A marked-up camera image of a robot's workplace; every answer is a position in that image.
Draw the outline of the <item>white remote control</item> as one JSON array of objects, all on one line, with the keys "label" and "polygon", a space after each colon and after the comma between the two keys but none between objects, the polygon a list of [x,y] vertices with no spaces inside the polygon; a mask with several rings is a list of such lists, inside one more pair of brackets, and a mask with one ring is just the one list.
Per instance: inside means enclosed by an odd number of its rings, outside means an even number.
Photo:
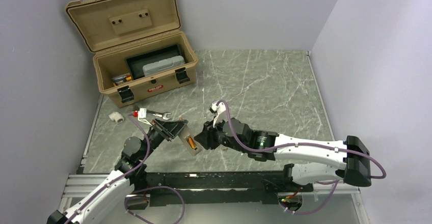
[{"label": "white remote control", "polygon": [[178,137],[192,156],[196,156],[202,151],[202,146],[197,141],[195,141],[194,135],[187,125],[181,129]]}]

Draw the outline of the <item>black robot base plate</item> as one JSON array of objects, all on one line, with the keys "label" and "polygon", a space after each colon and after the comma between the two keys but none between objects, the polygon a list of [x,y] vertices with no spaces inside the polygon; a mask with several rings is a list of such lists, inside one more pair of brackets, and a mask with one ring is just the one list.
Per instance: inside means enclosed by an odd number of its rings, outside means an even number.
[{"label": "black robot base plate", "polygon": [[260,202],[276,204],[278,195],[312,192],[313,185],[300,186],[283,171],[147,173],[145,190],[151,207],[170,204],[222,204]]}]

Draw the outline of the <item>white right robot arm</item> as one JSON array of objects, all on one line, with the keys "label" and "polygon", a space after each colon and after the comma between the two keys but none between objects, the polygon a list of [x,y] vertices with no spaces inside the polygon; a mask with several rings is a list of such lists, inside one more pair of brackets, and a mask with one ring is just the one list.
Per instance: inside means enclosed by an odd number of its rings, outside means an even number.
[{"label": "white right robot arm", "polygon": [[281,185],[287,191],[312,182],[343,181],[356,187],[371,186],[370,153],[356,136],[343,141],[314,141],[272,131],[254,130],[231,122],[205,122],[194,137],[206,150],[225,146],[256,161],[295,160],[284,165]]}]

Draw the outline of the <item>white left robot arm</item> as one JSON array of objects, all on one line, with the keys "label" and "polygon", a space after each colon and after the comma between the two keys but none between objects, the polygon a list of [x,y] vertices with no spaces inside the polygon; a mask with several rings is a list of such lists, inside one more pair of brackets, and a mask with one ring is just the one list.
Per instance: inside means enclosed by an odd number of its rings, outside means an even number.
[{"label": "white left robot arm", "polygon": [[100,223],[125,197],[140,193],[148,185],[145,161],[163,141],[171,141],[187,128],[188,120],[154,119],[143,139],[125,140],[121,158],[104,181],[77,204],[61,212],[54,211],[47,223]]}]

